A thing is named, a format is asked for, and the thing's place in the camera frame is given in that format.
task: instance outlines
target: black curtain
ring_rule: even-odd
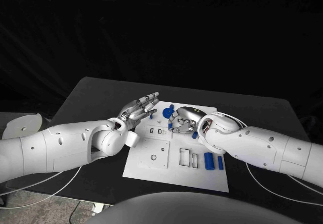
[[[1,1],[0,82],[56,104],[85,76],[277,97],[301,117],[321,105],[321,11],[308,0]]]

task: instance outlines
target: black table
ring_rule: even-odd
[[[79,81],[52,119],[50,126],[115,117],[122,106],[131,100],[156,91],[160,92],[158,99],[161,101],[216,107],[218,111],[239,118],[246,125],[265,128],[301,140],[308,140],[290,103],[284,99],[130,83],[91,77],[85,77]],[[148,193],[166,191],[200,192],[254,203],[304,223],[323,222],[323,207],[288,201],[267,192],[254,181],[245,163],[228,154],[225,154],[225,165],[229,193],[223,193],[122,177],[128,150],[130,148],[124,146],[115,156],[99,159],[92,164],[85,165],[75,180],[58,195],[92,202],[115,204]],[[271,191],[294,199],[323,203],[323,197],[298,185],[287,175],[254,166],[249,167],[255,178]],[[29,190],[45,194],[55,193],[66,184],[75,172],[76,169],[63,172],[58,177],[33,186]],[[7,186],[20,188],[43,180],[50,175],[33,174],[20,177],[9,181]]]

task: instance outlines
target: floor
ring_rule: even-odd
[[[9,121],[30,113],[0,112],[0,138]],[[0,193],[10,191],[0,184]],[[47,195],[17,191],[4,198],[6,207],[17,207],[45,199]],[[92,216],[94,203],[53,196],[33,206],[0,209],[0,224],[82,224]]]

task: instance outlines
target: white board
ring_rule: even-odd
[[[163,117],[161,112],[166,107],[170,107],[170,104],[173,104],[174,110],[183,106],[190,106],[202,110],[206,114],[216,111],[216,108],[212,107],[163,101],[158,102],[154,107],[157,112],[153,114],[153,119],[143,119],[141,123],[135,127],[135,133],[141,138],[137,147],[130,148],[122,176],[147,181],[229,192],[223,156],[213,153],[215,170],[206,170],[203,153],[209,153],[210,151],[197,142],[197,138],[192,138],[190,134],[184,135],[169,131],[169,119]],[[177,120],[174,120],[173,127],[177,126],[180,126],[180,124],[177,124]],[[180,149],[189,150],[189,166],[180,165],[180,153],[183,162],[187,165],[187,151],[180,151]],[[197,157],[197,168],[193,168],[192,166],[193,154],[196,154],[195,157]],[[223,170],[219,170],[218,156],[222,157]]]

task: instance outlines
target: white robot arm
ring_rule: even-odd
[[[135,147],[130,131],[157,110],[158,93],[131,101],[117,118],[63,124],[30,136],[0,140],[0,183],[27,174],[60,172]]]
[[[199,142],[216,154],[229,153],[238,160],[271,171],[288,174],[323,187],[323,146],[257,128],[241,128],[238,119],[220,112],[205,113],[179,108],[169,123],[179,117],[179,128],[170,131],[197,132]]]

